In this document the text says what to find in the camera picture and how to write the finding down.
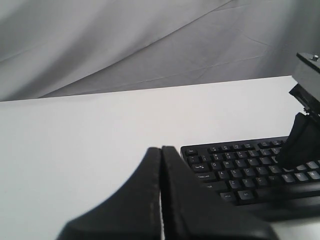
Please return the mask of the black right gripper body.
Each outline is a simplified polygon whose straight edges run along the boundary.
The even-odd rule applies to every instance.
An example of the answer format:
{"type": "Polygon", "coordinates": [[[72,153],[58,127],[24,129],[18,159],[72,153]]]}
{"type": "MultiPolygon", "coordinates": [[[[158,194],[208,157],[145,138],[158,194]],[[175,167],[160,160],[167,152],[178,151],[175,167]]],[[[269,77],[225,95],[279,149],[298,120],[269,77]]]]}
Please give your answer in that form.
{"type": "Polygon", "coordinates": [[[320,87],[316,86],[312,89],[312,93],[305,90],[300,84],[296,84],[289,92],[303,106],[307,116],[315,126],[320,128],[320,87]]]}

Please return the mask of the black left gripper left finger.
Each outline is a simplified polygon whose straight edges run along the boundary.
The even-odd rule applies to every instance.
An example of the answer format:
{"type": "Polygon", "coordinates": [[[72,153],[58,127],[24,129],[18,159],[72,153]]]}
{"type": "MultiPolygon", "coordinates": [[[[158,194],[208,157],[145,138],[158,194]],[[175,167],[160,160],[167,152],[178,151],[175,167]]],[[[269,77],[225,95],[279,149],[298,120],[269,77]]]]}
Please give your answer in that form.
{"type": "Polygon", "coordinates": [[[160,240],[161,150],[150,147],[130,178],[107,200],[69,221],[60,240],[160,240]]]}

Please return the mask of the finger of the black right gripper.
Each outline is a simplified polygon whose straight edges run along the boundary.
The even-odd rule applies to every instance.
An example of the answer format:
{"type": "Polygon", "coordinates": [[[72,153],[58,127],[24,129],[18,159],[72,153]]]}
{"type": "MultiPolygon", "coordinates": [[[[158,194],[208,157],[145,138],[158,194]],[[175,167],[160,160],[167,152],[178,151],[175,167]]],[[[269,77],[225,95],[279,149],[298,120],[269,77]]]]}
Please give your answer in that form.
{"type": "Polygon", "coordinates": [[[313,129],[308,115],[295,116],[291,132],[277,156],[282,168],[295,168],[307,162],[313,152],[313,129]]]}
{"type": "Polygon", "coordinates": [[[293,169],[320,157],[320,129],[316,126],[293,126],[287,139],[287,167],[293,169]]]}

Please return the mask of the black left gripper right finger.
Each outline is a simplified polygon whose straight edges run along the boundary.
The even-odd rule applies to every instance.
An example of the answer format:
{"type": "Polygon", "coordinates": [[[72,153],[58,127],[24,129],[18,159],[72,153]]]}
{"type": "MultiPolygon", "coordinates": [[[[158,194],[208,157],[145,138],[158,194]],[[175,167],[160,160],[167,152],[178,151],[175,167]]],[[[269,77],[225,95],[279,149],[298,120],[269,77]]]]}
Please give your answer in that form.
{"type": "Polygon", "coordinates": [[[276,240],[271,225],[202,186],[173,146],[161,149],[160,192],[167,240],[276,240]]]}

